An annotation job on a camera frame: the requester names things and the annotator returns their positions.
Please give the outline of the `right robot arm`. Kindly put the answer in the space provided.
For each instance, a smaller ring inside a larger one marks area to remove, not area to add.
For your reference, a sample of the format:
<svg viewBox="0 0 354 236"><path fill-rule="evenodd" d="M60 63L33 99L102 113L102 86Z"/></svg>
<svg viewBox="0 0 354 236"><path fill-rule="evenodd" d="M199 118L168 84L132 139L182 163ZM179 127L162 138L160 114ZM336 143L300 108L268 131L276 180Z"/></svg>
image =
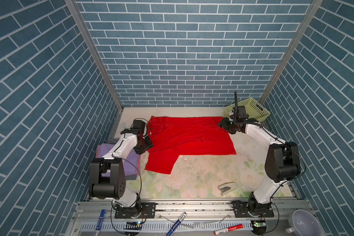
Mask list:
<svg viewBox="0 0 354 236"><path fill-rule="evenodd" d="M299 149L296 143L277 138L255 118L250 118L245 107L236 106L229 118L218 124L230 134L242 132L254 138L267 151L265 174L259 187L251 192L248 201L232 201L235 217L274 217L272 199L287 182L301 175Z"/></svg>

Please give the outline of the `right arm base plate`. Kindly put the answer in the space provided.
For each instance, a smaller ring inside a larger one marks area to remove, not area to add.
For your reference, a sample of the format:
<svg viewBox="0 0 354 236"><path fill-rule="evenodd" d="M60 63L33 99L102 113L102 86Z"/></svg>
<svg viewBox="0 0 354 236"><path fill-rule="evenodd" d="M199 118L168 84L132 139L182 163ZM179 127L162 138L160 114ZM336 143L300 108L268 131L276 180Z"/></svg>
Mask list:
<svg viewBox="0 0 354 236"><path fill-rule="evenodd" d="M274 217L274 212L271 207L271 203L260 204L258 202L243 202L243 201L232 201L230 206L234 210L236 218L246 218L246 217Z"/></svg>

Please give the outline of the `red t-shirt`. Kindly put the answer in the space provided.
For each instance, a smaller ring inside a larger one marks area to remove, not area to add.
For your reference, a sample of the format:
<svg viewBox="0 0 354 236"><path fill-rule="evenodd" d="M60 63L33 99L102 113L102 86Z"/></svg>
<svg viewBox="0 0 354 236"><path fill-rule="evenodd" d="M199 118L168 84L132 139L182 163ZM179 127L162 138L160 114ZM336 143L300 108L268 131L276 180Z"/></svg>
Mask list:
<svg viewBox="0 0 354 236"><path fill-rule="evenodd" d="M218 124L221 117L154 117L148 122L153 147L145 169L170 174L181 155L235 155L229 133Z"/></svg>

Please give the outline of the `pale green plastic basket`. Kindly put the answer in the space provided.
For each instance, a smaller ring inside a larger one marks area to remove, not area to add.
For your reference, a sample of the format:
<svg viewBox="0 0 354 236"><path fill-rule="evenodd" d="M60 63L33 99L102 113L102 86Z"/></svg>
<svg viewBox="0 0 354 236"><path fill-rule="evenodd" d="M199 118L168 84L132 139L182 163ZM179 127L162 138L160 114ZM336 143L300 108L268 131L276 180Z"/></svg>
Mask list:
<svg viewBox="0 0 354 236"><path fill-rule="evenodd" d="M235 110L237 110L237 119L239 119L240 116L248 115L249 119L253 118L259 122L263 122L270 115L270 111L253 98L241 101L236 100L236 102L237 104L225 107L223 117L230 119Z"/></svg>

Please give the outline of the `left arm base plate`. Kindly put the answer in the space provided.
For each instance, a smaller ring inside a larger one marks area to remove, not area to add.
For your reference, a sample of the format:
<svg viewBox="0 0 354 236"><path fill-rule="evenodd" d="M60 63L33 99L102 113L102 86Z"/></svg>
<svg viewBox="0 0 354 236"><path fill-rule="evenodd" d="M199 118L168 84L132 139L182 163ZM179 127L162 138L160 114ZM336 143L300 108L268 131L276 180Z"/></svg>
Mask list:
<svg viewBox="0 0 354 236"><path fill-rule="evenodd" d="M137 218L154 218L156 211L156 203L137 202L132 207L121 207L114 205L116 219L137 219Z"/></svg>

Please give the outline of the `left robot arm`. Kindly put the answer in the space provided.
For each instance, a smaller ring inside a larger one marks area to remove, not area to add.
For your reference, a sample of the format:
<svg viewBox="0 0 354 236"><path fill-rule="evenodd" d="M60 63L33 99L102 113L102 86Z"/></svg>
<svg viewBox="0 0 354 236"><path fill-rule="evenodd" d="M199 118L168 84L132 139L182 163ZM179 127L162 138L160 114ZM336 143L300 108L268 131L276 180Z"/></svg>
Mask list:
<svg viewBox="0 0 354 236"><path fill-rule="evenodd" d="M141 207L141 191L132 192L126 177L134 171L140 177L140 155L153 147L145 119L134 119L124 129L116 144L89 165L88 195L90 198L112 200L117 218L138 218L145 212Z"/></svg>

